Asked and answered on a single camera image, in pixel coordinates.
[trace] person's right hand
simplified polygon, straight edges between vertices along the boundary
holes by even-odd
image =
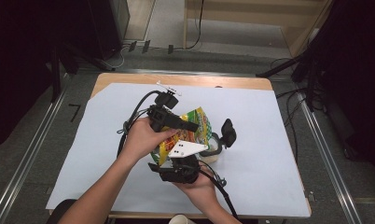
[[[205,166],[201,166],[201,169],[208,175],[213,176]],[[193,184],[174,184],[181,189],[189,197],[191,202],[203,213],[205,213],[207,209],[219,205],[214,184],[203,174],[199,174],[199,177]]]

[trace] gray carpet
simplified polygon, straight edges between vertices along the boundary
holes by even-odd
[[[158,49],[150,50],[146,54],[141,54],[138,50],[131,53],[125,52],[124,57],[124,65],[118,68],[116,72],[123,69],[151,69],[233,73],[234,75],[229,74],[229,76],[240,77],[267,71],[274,60],[194,51],[176,51],[169,55],[166,50]],[[109,63],[117,63],[117,59],[118,56],[115,56],[115,59],[110,60]],[[287,76],[290,72],[290,70],[285,71],[280,76],[271,78],[275,93],[294,90],[295,85]],[[45,205],[49,199],[48,188],[55,184],[58,173],[63,166],[63,160],[74,141],[76,129],[83,117],[92,87],[100,73],[92,65],[81,63],[78,74],[72,76],[61,108],[40,148],[20,194],[9,212],[6,223],[46,222],[49,217],[48,211],[45,210]],[[36,105],[19,123],[15,132],[0,146],[0,195],[19,165],[24,150],[28,147],[39,122],[49,107],[50,94],[51,90],[48,90],[38,99]],[[279,100],[283,118],[286,118],[286,97]],[[297,98],[294,97],[290,107],[294,107],[297,101]],[[69,106],[69,104],[82,105],[73,122],[71,122],[71,118],[74,116],[76,108]],[[352,162],[346,160],[342,153],[340,141],[326,115],[320,111],[315,112],[315,115],[320,121],[332,154],[353,197],[375,198],[375,168],[364,161]],[[306,191],[314,192],[316,201],[310,202],[312,217],[290,219],[287,223],[348,223],[301,109],[295,115],[294,124],[299,144],[301,179]],[[290,127],[287,127],[286,130],[291,146],[294,148],[295,141]],[[364,223],[375,223],[375,203],[360,203],[357,207]],[[282,220],[270,219],[269,222],[281,223]],[[261,219],[259,223],[266,223],[266,219]]]

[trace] wooden table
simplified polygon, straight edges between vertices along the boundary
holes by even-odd
[[[293,57],[327,18],[331,0],[205,0],[202,19],[280,26]],[[188,19],[200,17],[201,1],[185,0],[184,47]]]
[[[147,93],[142,89],[156,88],[153,84],[158,80],[161,80],[164,85],[172,85],[178,91],[183,91],[183,96],[179,99],[180,102],[173,109],[176,114],[181,113],[177,111],[178,108],[181,110],[183,107],[182,110],[184,110],[185,107],[190,107],[196,101],[195,99],[202,101],[198,97],[211,98],[204,93],[205,91],[215,90],[218,94],[213,96],[213,99],[220,97],[219,100],[225,103],[230,103],[234,97],[248,105],[247,108],[242,109],[241,113],[227,112],[228,110],[225,108],[225,113],[228,113],[232,119],[238,137],[233,147],[224,150],[213,166],[220,175],[224,175],[228,180],[225,190],[229,193],[237,213],[239,214],[246,208],[250,209],[252,206],[252,214],[250,211],[245,211],[239,214],[241,218],[291,218],[311,215],[311,209],[303,193],[304,188],[287,140],[271,83],[264,78],[190,76],[189,74],[184,76],[162,74],[99,75],[83,120],[80,122],[74,144],[50,196],[47,209],[54,209],[58,203],[65,199],[78,198],[104,173],[116,158],[120,138],[116,134],[116,130],[122,120],[130,116],[132,108],[139,101],[135,95],[142,98]],[[130,92],[131,94],[119,94],[114,91]],[[105,97],[110,93],[113,97],[116,96],[116,102]],[[188,98],[190,94],[195,95],[193,100]],[[237,104],[234,102],[234,106],[230,106],[229,110],[238,108]],[[216,103],[208,103],[203,107],[207,116],[211,115],[209,120],[213,126],[213,132],[220,131],[219,125],[224,121],[222,110],[219,110],[218,107],[219,105]],[[246,140],[254,141],[253,145],[247,145]],[[271,157],[277,158],[277,162],[267,161]],[[147,156],[134,167],[110,216],[168,218],[188,211],[187,217],[203,218],[200,211],[191,205],[188,198],[176,187],[170,183],[162,182],[157,174],[150,172],[147,163],[151,160],[150,156]],[[217,194],[221,204],[227,208],[223,197],[219,192]]]

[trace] person's left hand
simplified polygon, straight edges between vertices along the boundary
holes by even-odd
[[[139,161],[155,149],[160,142],[177,132],[175,129],[168,129],[161,133],[155,133],[150,127],[149,118],[138,119],[130,128],[121,153],[128,155],[131,160]]]

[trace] snack bag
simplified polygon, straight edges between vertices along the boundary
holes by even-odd
[[[181,130],[176,135],[161,142],[159,144],[159,148],[151,152],[153,160],[158,165],[162,165],[167,160],[168,153],[171,151],[171,149],[173,149],[178,140],[184,140],[208,146],[208,141],[212,137],[211,123],[202,108],[199,107],[186,113],[185,115],[182,115],[181,119],[197,123],[199,124],[199,128],[195,133],[189,132],[187,130]]]

